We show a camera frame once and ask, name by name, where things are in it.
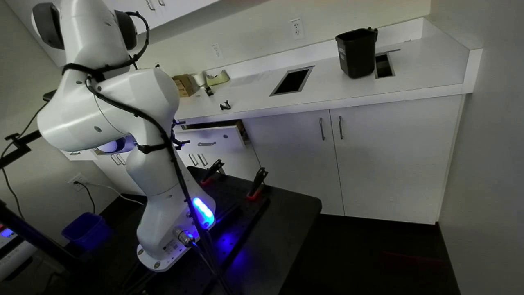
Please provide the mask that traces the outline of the white drawer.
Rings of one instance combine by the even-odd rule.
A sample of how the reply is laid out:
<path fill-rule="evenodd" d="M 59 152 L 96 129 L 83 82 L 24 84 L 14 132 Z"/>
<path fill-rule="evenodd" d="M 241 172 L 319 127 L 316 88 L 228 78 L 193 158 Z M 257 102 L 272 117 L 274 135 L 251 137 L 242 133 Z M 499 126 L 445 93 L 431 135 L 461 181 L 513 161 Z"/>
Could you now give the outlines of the white drawer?
<path fill-rule="evenodd" d="M 250 142 L 241 120 L 180 125 L 173 128 L 175 138 L 189 141 L 181 151 L 186 153 L 229 153 L 246 148 Z M 217 142 L 217 145 L 198 147 L 198 142 Z"/>

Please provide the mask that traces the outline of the white cabinet door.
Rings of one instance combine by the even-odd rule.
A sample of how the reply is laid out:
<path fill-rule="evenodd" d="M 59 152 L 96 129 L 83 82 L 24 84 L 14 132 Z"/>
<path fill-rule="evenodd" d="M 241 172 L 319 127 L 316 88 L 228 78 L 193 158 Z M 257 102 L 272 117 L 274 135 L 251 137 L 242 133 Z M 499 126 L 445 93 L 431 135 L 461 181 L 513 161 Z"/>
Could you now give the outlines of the white cabinet door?
<path fill-rule="evenodd" d="M 326 140 L 321 138 L 323 118 Z M 322 213 L 344 216 L 330 113 L 311 111 L 244 119 L 270 186 L 321 200 Z"/>
<path fill-rule="evenodd" d="M 346 216 L 436 223 L 461 105 L 454 95 L 331 110 Z"/>

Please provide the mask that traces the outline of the metal-rimmed counter opening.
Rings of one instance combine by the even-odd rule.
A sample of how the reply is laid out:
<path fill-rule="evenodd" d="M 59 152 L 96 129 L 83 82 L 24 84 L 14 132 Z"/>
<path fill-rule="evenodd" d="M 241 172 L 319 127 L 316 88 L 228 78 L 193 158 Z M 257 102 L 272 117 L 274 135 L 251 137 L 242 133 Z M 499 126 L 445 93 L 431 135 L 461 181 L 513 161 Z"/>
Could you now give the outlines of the metal-rimmed counter opening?
<path fill-rule="evenodd" d="M 391 53 L 399 52 L 401 49 L 392 49 L 375 54 L 375 79 L 394 77 L 395 71 L 391 61 Z"/>
<path fill-rule="evenodd" d="M 301 92 L 314 67 L 313 65 L 287 71 L 271 92 L 270 97 Z"/>

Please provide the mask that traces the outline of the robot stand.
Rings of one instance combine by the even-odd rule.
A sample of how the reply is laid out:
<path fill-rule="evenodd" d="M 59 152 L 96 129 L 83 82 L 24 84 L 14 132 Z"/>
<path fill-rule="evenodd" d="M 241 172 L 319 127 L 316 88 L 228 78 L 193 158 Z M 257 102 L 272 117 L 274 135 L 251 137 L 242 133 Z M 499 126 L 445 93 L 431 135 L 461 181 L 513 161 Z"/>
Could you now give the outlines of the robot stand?
<path fill-rule="evenodd" d="M 215 174 L 203 189 L 216 200 L 211 230 L 217 261 L 236 295 L 276 295 L 321 210 L 319 199 L 265 186 L 251 200 L 251 181 Z M 167 272 L 143 267 L 132 250 L 144 207 L 116 220 L 114 235 L 77 284 L 81 295 L 219 295 L 203 261 L 189 250 Z"/>

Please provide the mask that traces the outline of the tape dispenser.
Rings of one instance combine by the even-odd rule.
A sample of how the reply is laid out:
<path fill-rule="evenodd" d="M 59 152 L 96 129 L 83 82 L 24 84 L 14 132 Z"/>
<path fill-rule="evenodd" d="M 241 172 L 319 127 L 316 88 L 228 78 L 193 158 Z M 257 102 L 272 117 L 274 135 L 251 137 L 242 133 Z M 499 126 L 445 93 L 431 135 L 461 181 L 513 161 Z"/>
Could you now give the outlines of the tape dispenser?
<path fill-rule="evenodd" d="M 216 75 L 212 75 L 206 71 L 203 72 L 203 75 L 208 86 L 216 86 L 230 81 L 230 76 L 225 70 L 221 70 Z"/>

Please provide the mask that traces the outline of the cardboard box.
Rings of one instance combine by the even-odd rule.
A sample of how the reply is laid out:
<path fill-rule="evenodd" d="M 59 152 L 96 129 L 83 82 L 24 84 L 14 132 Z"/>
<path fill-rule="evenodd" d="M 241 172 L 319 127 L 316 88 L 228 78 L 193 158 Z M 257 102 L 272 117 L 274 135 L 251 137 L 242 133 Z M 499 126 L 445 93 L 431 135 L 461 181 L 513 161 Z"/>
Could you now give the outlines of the cardboard box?
<path fill-rule="evenodd" d="M 199 86 L 194 78 L 189 74 L 174 75 L 172 80 L 178 88 L 178 95 L 181 98 L 191 97 L 199 91 Z"/>

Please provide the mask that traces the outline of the black plastic bin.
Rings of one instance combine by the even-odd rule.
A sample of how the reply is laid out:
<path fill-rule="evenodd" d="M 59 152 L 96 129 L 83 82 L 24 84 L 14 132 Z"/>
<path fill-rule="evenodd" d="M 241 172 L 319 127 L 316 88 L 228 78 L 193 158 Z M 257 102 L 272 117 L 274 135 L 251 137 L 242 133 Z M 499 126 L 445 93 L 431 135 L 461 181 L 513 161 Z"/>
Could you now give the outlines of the black plastic bin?
<path fill-rule="evenodd" d="M 370 75 L 375 70 L 377 28 L 359 28 L 335 37 L 342 71 L 351 79 Z"/>

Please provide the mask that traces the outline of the blue plastic bin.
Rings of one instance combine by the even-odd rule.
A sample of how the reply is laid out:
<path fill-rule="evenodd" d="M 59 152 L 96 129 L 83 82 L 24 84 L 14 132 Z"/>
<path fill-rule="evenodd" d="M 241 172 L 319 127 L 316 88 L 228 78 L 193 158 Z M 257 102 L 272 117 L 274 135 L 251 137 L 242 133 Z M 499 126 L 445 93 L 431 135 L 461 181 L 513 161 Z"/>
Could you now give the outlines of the blue plastic bin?
<path fill-rule="evenodd" d="M 62 236 L 86 251 L 99 248 L 112 235 L 106 220 L 95 213 L 86 212 L 68 224 Z"/>

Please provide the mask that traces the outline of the white device with blue light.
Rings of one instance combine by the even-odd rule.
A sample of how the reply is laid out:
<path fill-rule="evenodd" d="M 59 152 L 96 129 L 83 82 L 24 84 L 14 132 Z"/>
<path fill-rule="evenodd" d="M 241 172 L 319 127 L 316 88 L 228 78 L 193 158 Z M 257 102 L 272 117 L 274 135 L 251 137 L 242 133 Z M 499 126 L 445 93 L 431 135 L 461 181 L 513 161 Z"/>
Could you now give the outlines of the white device with blue light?
<path fill-rule="evenodd" d="M 37 248 L 0 223 L 0 282 L 12 280 L 33 261 Z"/>

